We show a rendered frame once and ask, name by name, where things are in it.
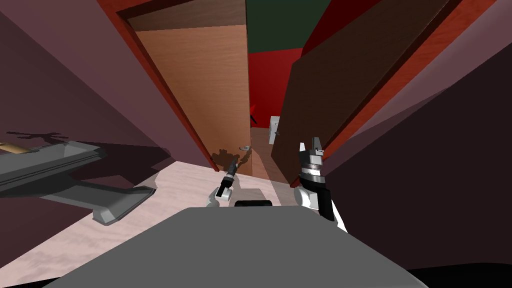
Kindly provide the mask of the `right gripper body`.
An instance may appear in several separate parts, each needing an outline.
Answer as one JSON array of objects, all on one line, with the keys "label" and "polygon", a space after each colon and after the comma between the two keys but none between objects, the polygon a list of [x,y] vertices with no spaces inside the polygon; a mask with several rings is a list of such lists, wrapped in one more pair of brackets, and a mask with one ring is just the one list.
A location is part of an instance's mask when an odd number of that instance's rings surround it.
[{"label": "right gripper body", "polygon": [[299,151],[299,162],[301,165],[315,165],[322,166],[323,165],[323,150],[305,150]]}]

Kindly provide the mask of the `white box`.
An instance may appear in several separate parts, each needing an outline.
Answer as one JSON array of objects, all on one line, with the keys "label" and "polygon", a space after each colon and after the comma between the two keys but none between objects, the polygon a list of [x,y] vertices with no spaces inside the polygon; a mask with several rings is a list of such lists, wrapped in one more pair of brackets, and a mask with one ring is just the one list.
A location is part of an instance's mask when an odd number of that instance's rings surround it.
[{"label": "white box", "polygon": [[279,116],[272,116],[269,122],[269,144],[273,145],[278,134]]}]

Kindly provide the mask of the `dark brown door leaf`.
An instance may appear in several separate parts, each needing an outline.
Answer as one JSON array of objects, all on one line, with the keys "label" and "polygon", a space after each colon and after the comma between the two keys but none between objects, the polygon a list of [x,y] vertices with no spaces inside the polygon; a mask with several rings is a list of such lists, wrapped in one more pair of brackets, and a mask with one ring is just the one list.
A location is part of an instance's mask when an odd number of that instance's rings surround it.
[{"label": "dark brown door leaf", "polygon": [[327,157],[346,128],[386,88],[426,64],[421,48],[462,0],[331,0],[291,67],[271,156],[295,186],[299,144],[318,137]]}]

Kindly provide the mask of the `light brown door leaf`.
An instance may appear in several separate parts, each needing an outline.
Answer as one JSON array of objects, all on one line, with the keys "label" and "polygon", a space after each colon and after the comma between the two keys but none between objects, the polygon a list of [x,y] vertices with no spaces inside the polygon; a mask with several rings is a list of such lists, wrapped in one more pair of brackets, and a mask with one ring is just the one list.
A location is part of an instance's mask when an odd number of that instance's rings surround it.
[{"label": "light brown door leaf", "polygon": [[220,170],[251,144],[245,0],[190,0],[128,19]]}]

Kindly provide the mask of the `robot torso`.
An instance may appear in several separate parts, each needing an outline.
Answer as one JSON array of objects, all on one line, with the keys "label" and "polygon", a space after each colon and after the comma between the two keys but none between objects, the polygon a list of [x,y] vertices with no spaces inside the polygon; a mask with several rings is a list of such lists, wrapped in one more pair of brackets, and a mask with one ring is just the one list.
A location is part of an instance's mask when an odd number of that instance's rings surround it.
[{"label": "robot torso", "polygon": [[190,207],[45,288],[427,288],[302,206]]}]

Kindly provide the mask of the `grey angular furniture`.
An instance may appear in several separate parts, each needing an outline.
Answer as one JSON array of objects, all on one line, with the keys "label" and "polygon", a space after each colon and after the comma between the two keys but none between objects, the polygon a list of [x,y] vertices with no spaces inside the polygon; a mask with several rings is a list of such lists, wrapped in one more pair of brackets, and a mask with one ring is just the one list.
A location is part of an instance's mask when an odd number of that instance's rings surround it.
[{"label": "grey angular furniture", "polygon": [[0,198],[37,197],[93,211],[93,220],[109,226],[120,221],[156,191],[119,188],[75,180],[71,173],[106,157],[94,145],[76,141],[28,149],[12,145],[0,154]]}]

